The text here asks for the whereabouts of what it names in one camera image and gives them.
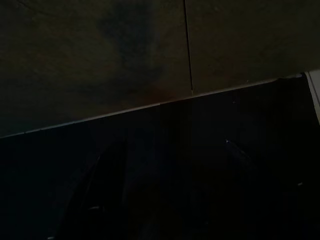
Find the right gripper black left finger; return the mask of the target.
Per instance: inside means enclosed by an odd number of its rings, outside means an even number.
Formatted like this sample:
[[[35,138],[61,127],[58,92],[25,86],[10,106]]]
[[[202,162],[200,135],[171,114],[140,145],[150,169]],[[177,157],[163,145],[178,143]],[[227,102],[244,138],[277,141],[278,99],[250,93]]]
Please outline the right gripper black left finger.
[[[62,219],[64,240],[123,240],[128,143],[112,143],[76,187]]]

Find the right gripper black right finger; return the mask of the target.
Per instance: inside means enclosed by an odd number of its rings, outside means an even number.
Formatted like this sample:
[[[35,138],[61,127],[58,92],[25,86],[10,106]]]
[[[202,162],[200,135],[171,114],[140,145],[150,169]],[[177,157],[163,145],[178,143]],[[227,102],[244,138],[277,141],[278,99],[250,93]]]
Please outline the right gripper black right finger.
[[[226,139],[224,147],[212,234],[219,240],[280,240],[286,230],[280,183],[235,142]]]

